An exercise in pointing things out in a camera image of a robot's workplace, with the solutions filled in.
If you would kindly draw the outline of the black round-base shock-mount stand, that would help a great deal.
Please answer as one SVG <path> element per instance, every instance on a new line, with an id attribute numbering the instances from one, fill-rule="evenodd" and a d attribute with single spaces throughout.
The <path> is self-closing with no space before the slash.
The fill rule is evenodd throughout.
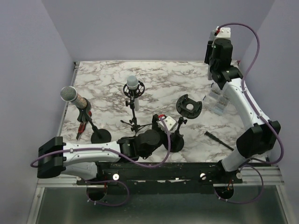
<path id="1" fill-rule="evenodd" d="M 188 94 L 181 96 L 176 102 L 177 112 L 181 115 L 177 121 L 176 130 L 170 134 L 171 149 L 170 152 L 177 153 L 184 147 L 184 135 L 180 133 L 180 127 L 186 124 L 188 119 L 197 118 L 202 111 L 201 101 L 195 101 L 189 98 Z"/>

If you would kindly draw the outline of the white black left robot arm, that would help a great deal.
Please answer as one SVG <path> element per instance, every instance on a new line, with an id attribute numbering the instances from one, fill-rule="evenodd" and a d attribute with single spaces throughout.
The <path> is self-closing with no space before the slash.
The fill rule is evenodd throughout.
<path id="1" fill-rule="evenodd" d="M 96 168 L 97 162 L 131 162 L 150 169 L 162 166 L 165 160 L 156 165 L 146 165 L 138 162 L 138 159 L 148 158 L 160 147 L 163 133 L 161 129 L 158 131 L 149 129 L 137 136 L 97 144 L 74 144 L 64 142 L 63 137 L 57 136 L 38 149 L 38 158 L 30 165 L 37 169 L 39 179 L 66 174 L 99 184 L 104 176 L 103 172 Z"/>

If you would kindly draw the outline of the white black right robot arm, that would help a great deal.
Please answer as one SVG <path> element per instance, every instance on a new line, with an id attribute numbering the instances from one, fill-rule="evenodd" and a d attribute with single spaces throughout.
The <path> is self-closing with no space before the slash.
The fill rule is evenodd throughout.
<path id="1" fill-rule="evenodd" d="M 264 154 L 273 149 L 280 132 L 278 121 L 272 121 L 252 99 L 240 70 L 231 65 L 233 45 L 229 39 L 216 38 L 207 44 L 205 63 L 208 65 L 208 79 L 212 80 L 227 95 L 241 117 L 246 131 L 237 139 L 236 149 L 219 164 L 215 178 L 227 182 L 252 156 Z"/>

